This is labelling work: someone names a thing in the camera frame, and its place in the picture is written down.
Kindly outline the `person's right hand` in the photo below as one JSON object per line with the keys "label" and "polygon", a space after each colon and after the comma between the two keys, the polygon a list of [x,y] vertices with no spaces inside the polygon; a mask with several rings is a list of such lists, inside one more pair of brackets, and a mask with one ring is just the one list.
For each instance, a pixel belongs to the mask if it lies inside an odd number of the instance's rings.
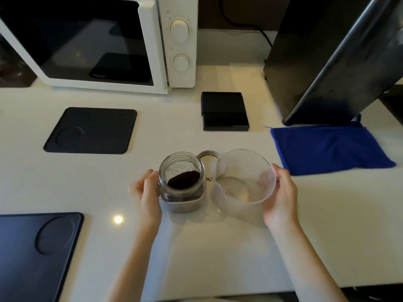
{"label": "person's right hand", "polygon": [[272,233],[280,232],[299,224],[297,213],[298,188],[291,179],[291,201],[272,200],[271,196],[263,203],[265,225]]}

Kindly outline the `person's left hand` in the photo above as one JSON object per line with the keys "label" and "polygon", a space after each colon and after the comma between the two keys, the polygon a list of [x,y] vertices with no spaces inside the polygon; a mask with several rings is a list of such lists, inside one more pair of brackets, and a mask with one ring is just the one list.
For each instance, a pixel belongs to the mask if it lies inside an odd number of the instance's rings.
{"label": "person's left hand", "polygon": [[128,187],[128,193],[135,199],[140,230],[155,237],[162,221],[162,209],[159,198],[144,198],[144,178],[146,172],[140,179]]}

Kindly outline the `glass jar of ground coffee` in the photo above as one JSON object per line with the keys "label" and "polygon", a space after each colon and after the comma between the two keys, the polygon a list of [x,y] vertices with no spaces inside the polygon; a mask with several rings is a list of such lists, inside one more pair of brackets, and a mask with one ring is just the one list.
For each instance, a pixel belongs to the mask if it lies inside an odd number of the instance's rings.
{"label": "glass jar of ground coffee", "polygon": [[169,212],[196,212],[206,200],[204,165],[192,153],[172,153],[160,165],[158,187],[160,197]]}

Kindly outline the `translucent plastic measuring cup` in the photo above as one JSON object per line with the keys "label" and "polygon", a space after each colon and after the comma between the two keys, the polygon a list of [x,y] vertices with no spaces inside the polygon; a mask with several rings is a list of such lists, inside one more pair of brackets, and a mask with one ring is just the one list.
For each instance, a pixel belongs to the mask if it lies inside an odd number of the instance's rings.
{"label": "translucent plastic measuring cup", "polygon": [[210,179],[214,183],[211,200],[232,215],[259,208],[272,195],[277,182],[272,165],[248,149],[222,154]]}

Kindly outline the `person's right forearm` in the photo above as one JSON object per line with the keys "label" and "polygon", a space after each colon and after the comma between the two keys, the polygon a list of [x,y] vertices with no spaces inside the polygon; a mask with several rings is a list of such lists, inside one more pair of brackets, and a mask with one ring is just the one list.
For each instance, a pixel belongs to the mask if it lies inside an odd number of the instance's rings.
{"label": "person's right forearm", "polygon": [[298,222],[270,226],[299,302],[348,302]]}

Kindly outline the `person's left forearm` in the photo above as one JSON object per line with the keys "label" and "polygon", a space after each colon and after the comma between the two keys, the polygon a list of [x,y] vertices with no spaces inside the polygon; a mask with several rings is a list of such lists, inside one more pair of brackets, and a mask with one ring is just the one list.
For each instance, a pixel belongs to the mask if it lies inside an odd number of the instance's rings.
{"label": "person's left forearm", "polygon": [[141,223],[107,302],[140,302],[159,223]]}

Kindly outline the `blue cloth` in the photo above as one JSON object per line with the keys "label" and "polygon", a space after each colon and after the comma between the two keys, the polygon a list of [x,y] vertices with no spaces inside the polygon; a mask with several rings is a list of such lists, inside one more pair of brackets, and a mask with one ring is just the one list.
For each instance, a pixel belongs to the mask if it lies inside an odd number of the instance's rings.
{"label": "blue cloth", "polygon": [[361,114],[343,126],[271,128],[270,133],[291,176],[396,167],[361,124]]}

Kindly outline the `metal jar lid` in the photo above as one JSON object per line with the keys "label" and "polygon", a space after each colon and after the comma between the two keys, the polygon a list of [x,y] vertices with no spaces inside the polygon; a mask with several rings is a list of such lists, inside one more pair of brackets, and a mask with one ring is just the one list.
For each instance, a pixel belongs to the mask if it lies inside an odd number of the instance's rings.
{"label": "metal jar lid", "polygon": [[203,151],[197,155],[197,158],[204,166],[204,174],[206,180],[211,180],[216,174],[216,167],[221,158],[221,154],[216,151]]}

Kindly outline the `black square rubber mat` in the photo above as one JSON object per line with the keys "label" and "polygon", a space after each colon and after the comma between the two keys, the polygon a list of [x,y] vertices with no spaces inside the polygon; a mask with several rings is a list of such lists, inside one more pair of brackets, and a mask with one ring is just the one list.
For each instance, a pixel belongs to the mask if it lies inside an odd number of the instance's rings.
{"label": "black square rubber mat", "polygon": [[45,152],[121,155],[128,150],[137,111],[69,107],[45,142]]}

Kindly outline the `black coffee scale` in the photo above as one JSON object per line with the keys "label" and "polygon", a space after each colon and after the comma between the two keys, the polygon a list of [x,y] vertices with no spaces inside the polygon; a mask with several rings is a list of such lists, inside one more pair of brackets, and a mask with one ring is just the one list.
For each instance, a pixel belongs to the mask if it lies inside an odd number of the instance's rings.
{"label": "black coffee scale", "polygon": [[249,120],[241,92],[201,93],[203,131],[248,131]]}

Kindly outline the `black metal appliance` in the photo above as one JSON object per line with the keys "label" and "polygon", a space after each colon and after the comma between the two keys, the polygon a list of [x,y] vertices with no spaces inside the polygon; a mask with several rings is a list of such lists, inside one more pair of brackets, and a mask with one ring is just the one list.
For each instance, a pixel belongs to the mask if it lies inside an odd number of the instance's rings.
{"label": "black metal appliance", "polygon": [[403,0],[290,0],[263,72],[283,125],[345,125],[403,77]]}

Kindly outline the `dark blue rubber mat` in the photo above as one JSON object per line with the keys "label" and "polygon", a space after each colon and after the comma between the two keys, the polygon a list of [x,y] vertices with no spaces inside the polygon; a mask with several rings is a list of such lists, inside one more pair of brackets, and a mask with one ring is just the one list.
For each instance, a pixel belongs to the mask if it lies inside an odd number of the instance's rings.
{"label": "dark blue rubber mat", "polygon": [[0,215],[0,302],[58,302],[83,222],[79,212]]}

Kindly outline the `white microwave oven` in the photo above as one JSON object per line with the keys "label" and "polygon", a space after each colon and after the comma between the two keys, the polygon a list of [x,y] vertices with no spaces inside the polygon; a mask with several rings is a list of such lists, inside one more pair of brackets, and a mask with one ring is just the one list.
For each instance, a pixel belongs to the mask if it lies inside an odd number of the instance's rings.
{"label": "white microwave oven", "polygon": [[199,0],[0,0],[0,34],[50,86],[167,94],[196,80]]}

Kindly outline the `dark glass container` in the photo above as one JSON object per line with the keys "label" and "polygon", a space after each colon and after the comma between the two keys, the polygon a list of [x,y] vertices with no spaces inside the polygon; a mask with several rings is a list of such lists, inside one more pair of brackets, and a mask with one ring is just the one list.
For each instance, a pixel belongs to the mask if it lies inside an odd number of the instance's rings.
{"label": "dark glass container", "polygon": [[37,75],[0,34],[0,88],[26,88]]}

